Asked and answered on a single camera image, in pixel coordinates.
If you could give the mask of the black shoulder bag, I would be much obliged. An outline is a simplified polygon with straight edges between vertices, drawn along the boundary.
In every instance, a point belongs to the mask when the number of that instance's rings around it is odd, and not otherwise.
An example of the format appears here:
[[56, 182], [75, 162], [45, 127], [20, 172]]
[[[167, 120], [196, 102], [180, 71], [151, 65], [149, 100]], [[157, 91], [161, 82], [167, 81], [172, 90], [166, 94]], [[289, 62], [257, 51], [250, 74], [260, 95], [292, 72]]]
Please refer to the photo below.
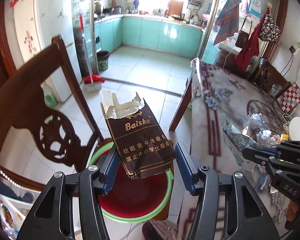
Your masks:
[[250, 37], [250, 34], [251, 34], [252, 22], [251, 22], [251, 25], [250, 25], [249, 32], [247, 33], [245, 31], [243, 31], [243, 26], [245, 25], [246, 20], [247, 20], [247, 18], [245, 18], [243, 20], [241, 28], [238, 32], [237, 40], [235, 42], [235, 46], [238, 47], [238, 48], [243, 48], [244, 47], [245, 43], [249, 40], [249, 37]]

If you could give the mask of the person's right hand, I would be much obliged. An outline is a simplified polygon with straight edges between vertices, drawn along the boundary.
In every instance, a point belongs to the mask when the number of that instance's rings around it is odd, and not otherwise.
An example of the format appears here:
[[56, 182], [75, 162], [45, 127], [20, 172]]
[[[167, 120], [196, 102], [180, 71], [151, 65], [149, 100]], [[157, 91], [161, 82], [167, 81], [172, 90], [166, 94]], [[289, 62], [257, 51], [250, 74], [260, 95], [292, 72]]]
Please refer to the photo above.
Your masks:
[[290, 200], [287, 212], [286, 212], [286, 223], [285, 229], [293, 230], [295, 227], [298, 227], [300, 224], [300, 213], [299, 205]]

